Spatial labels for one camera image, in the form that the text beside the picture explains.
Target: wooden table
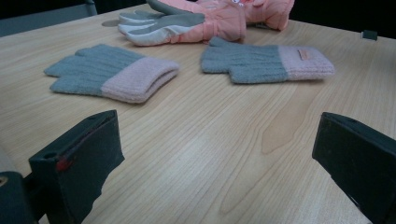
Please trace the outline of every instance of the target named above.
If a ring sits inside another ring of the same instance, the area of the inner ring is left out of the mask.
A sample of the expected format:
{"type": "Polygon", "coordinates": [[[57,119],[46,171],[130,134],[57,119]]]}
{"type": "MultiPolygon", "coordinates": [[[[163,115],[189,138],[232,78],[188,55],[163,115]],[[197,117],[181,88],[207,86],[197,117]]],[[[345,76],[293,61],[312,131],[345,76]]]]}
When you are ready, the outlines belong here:
{"type": "Polygon", "coordinates": [[[336,74],[234,85],[201,72],[204,44],[138,48],[101,25],[119,13],[0,38],[0,147],[19,172],[81,120],[116,109],[126,160],[84,223],[369,223],[311,153],[324,111],[396,137],[396,40],[297,21],[249,28],[245,43],[315,47],[336,74]],[[46,67],[100,43],[174,60],[180,73],[143,105],[49,90],[46,67]]]}

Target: knitted glove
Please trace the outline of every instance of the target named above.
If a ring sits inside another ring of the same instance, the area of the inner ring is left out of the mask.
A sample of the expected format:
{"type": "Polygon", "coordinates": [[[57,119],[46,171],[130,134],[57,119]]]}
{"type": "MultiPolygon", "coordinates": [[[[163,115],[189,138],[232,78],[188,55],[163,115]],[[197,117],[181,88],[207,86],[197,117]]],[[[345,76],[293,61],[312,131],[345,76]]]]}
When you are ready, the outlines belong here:
{"type": "Polygon", "coordinates": [[[213,37],[201,58],[205,73],[229,73],[234,83],[268,83],[319,79],[334,67],[310,47],[252,46],[213,37]]]}
{"type": "Polygon", "coordinates": [[[97,45],[80,49],[45,69],[58,77],[55,92],[104,96],[143,103],[178,72],[178,64],[145,57],[126,49],[97,45]]]}
{"type": "Polygon", "coordinates": [[[198,5],[185,0],[148,0],[161,13],[121,13],[119,30],[138,46],[208,41],[220,36],[235,41],[246,35],[243,9],[231,1],[198,5]]]}

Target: knit cuff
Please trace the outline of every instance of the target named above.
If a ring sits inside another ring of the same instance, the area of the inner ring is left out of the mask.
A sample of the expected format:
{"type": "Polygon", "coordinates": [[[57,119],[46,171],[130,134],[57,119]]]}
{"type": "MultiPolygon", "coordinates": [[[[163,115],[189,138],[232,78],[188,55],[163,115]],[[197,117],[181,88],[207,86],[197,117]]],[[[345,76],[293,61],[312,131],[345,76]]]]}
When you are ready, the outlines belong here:
{"type": "Polygon", "coordinates": [[[145,57],[130,64],[106,81],[105,97],[127,103],[143,103],[178,73],[177,63],[145,57]]]}
{"type": "Polygon", "coordinates": [[[332,63],[315,48],[279,46],[278,50],[288,80],[320,79],[334,74],[332,63]]]}

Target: pink label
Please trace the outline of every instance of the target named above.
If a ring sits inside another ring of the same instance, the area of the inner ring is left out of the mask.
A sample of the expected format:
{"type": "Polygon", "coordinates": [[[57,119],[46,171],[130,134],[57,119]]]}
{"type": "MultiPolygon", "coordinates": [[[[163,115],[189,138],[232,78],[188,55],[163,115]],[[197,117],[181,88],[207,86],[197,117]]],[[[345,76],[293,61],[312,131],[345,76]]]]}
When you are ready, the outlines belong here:
{"type": "Polygon", "coordinates": [[[302,60],[309,60],[311,58],[307,49],[299,49],[298,52],[302,60]]]}

